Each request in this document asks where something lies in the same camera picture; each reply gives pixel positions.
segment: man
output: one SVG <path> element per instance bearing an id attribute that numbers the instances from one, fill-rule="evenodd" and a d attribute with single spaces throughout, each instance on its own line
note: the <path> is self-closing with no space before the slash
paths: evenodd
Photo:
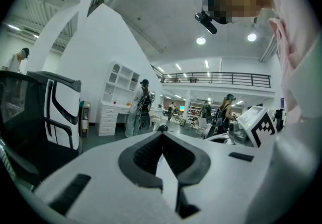
<path id="1" fill-rule="evenodd" d="M 175 111 L 175 103 L 171 102 L 169 109 L 168 109 L 168 121 L 170 121 L 174 111 Z"/>
<path id="2" fill-rule="evenodd" d="M 144 79 L 140 82 L 141 87 L 138 87 L 133 94 L 133 101 L 130 107 L 129 116 L 127 119 L 125 136 L 126 138 L 136 136 L 140 129 L 140 111 L 137 109 L 137 104 L 142 96 L 149 95 L 149 81 Z"/>
<path id="3" fill-rule="evenodd" d="M 4 71 L 11 71 L 11 72 L 19 72 L 20 63 L 24 59 L 28 59 L 29 56 L 29 49 L 23 48 L 17 54 L 13 54 L 7 64 L 2 67 Z"/>
<path id="4" fill-rule="evenodd" d="M 208 105 L 208 102 L 205 101 L 205 104 L 202 106 L 202 109 L 200 111 L 200 116 L 203 117 L 203 118 L 206 117 L 206 107 L 207 107 L 207 105 Z"/>

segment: black mesh chair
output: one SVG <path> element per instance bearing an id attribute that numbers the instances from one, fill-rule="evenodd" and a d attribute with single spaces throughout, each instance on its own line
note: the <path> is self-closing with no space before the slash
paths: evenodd
<path id="1" fill-rule="evenodd" d="M 37 186 L 47 176 L 72 161 L 78 152 L 48 141 L 45 122 L 71 129 L 44 117 L 40 83 L 23 74 L 0 71 L 0 131 L 8 159 L 22 179 Z"/>

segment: backpack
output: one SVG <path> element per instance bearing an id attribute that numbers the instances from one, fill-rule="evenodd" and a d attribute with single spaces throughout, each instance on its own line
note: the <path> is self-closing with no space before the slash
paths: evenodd
<path id="1" fill-rule="evenodd" d="M 182 119 L 182 120 L 180 121 L 180 125 L 181 125 L 181 126 L 185 126 L 185 124 L 186 124 L 186 120 L 185 120 L 185 119 Z"/>
<path id="2" fill-rule="evenodd" d="M 206 106 L 206 113 L 207 114 L 211 113 L 211 107 L 209 105 Z"/>
<path id="3" fill-rule="evenodd" d="M 151 108 L 150 95 L 143 95 L 137 105 L 137 109 L 140 112 L 140 126 L 143 130 L 148 130 L 150 127 L 150 115 L 149 111 Z"/>
<path id="4" fill-rule="evenodd" d="M 223 109 L 220 110 L 218 109 L 218 114 L 217 114 L 217 123 L 216 126 L 222 126 L 223 122 L 226 120 L 226 117 L 224 120 L 222 120 L 222 112 L 228 107 L 228 105 Z"/>

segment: floor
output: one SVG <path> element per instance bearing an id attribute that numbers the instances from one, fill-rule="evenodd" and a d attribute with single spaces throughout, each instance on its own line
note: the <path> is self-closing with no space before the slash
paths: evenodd
<path id="1" fill-rule="evenodd" d="M 170 132 L 181 133 L 184 135 L 188 135 L 191 137 L 199 137 L 200 135 L 196 133 L 195 128 L 190 128 L 190 130 L 185 130 L 183 126 L 180 126 L 178 123 L 174 123 L 172 121 L 168 121 L 167 119 L 161 119 L 160 125 L 167 125 Z M 144 131 L 140 129 L 139 135 L 143 133 L 148 133 L 153 131 L 153 126 L 150 129 Z M 88 151 L 91 148 L 96 146 L 100 146 L 102 144 L 119 141 L 122 139 L 127 139 L 125 137 L 125 127 L 117 126 L 115 129 L 115 135 L 110 136 L 98 136 L 96 128 L 94 126 L 90 126 L 89 129 L 89 138 L 83 138 L 83 152 Z"/>

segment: black railing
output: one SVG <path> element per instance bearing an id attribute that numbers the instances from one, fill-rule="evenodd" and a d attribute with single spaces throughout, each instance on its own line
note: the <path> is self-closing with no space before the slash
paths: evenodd
<path id="1" fill-rule="evenodd" d="M 271 87 L 271 76 L 257 73 L 190 72 L 164 74 L 161 83 L 204 83 Z"/>

